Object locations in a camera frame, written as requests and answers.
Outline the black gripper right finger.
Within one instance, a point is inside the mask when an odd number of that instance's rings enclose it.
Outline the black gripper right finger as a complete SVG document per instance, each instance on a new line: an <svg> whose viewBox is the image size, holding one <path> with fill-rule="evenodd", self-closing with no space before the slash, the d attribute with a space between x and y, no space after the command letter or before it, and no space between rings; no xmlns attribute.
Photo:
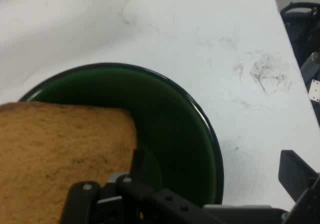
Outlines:
<svg viewBox="0 0 320 224"><path fill-rule="evenodd" d="M319 173L292 150L282 150L278 180L294 200L282 223L319 223Z"/></svg>

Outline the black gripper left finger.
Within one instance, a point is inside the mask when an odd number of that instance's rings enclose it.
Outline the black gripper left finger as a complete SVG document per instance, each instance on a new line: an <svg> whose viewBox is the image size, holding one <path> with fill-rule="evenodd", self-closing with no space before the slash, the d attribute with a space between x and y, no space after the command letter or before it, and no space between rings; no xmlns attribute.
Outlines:
<svg viewBox="0 0 320 224"><path fill-rule="evenodd" d="M169 189L157 190L142 179L146 153L136 149L128 174L100 186L74 183L67 193L60 223L222 223Z"/></svg>

